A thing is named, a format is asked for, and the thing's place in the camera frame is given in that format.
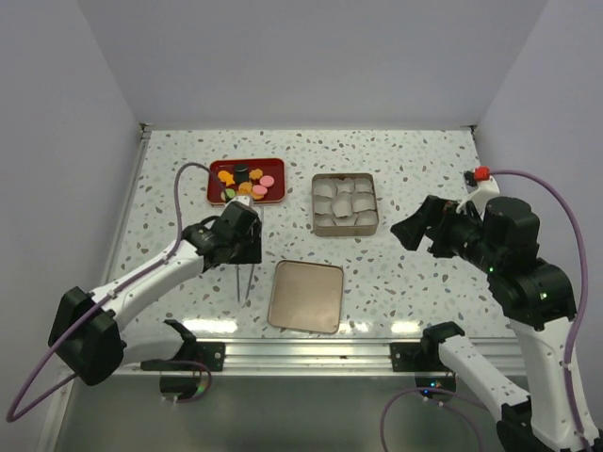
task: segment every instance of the beige tray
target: beige tray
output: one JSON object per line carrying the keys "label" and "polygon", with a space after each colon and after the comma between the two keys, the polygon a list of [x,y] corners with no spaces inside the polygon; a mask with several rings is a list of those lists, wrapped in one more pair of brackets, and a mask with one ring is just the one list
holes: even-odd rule
{"label": "beige tray", "polygon": [[292,330],[337,332],[342,297],[341,267],[281,261],[274,275],[268,322]]}
{"label": "beige tray", "polygon": [[372,174],[367,172],[334,172],[332,174],[316,174],[312,178],[312,185],[318,179],[345,179],[346,177],[366,177],[373,185],[373,195],[375,195],[375,212],[377,213],[377,224],[371,226],[318,226],[316,222],[316,214],[314,212],[314,195],[312,194],[312,226],[314,234],[317,237],[358,237],[363,235],[374,235],[379,227],[379,205],[377,205],[377,190],[375,188],[375,180]]}

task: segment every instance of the pink round object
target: pink round object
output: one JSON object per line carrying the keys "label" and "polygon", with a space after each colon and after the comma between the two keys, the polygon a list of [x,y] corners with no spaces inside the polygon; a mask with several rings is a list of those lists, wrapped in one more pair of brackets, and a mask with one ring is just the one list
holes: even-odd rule
{"label": "pink round object", "polygon": [[264,186],[253,186],[252,191],[256,195],[260,195],[260,196],[264,196],[264,195],[266,195],[266,193],[268,193],[268,189],[265,188]]}
{"label": "pink round object", "polygon": [[262,176],[260,179],[260,185],[266,188],[270,188],[274,185],[274,178],[272,176]]}

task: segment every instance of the gray wall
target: gray wall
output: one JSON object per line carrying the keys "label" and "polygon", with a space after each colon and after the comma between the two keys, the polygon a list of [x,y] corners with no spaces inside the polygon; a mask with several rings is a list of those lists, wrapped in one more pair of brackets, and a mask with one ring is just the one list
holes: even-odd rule
{"label": "gray wall", "polygon": [[[578,352],[599,425],[603,425],[602,23],[600,0],[550,0],[477,133],[484,163],[543,176],[578,215],[591,265],[591,300]],[[542,219],[542,254],[573,276],[578,292],[576,241],[562,209],[538,186],[514,178],[499,180],[506,192],[532,203]]]}
{"label": "gray wall", "polygon": [[80,0],[140,121],[456,127],[546,0]]}
{"label": "gray wall", "polygon": [[12,425],[4,414],[61,295],[99,282],[138,125],[74,0],[0,10],[0,448],[28,451],[47,406]]}

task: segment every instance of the gray floor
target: gray floor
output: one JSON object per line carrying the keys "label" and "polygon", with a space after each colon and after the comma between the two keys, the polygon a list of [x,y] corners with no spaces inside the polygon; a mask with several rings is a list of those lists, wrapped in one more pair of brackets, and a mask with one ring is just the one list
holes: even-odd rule
{"label": "gray floor", "polygon": [[[383,405],[412,381],[217,377],[206,398],[176,408],[160,400],[157,376],[77,383],[56,451],[379,451]],[[480,426],[486,450],[502,450],[488,414],[452,403]],[[392,407],[386,437],[392,452],[478,450],[462,420],[416,395]]]}

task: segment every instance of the table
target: table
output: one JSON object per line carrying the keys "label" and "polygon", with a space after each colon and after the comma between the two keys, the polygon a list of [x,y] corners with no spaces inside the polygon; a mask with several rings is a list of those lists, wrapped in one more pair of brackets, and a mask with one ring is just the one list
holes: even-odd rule
{"label": "table", "polygon": [[[236,301],[236,270],[222,266],[180,284],[141,313],[127,334],[148,334],[165,318],[199,338],[413,339],[423,328],[454,320],[470,337],[512,336],[479,271],[458,258],[436,260],[406,251],[389,227],[428,194],[459,199],[462,174],[478,164],[470,131],[215,130],[153,131],[124,225],[112,277],[140,266],[175,237],[173,176],[185,162],[277,156],[285,161],[287,194],[266,205],[263,262],[250,297]],[[323,172],[371,172],[381,214],[371,237],[320,238],[312,233],[311,179]],[[207,174],[190,169],[180,193],[184,224],[216,215],[205,198]],[[283,260],[342,266],[344,298],[337,334],[274,328],[268,323],[276,264]],[[250,266],[241,268],[244,288]]]}

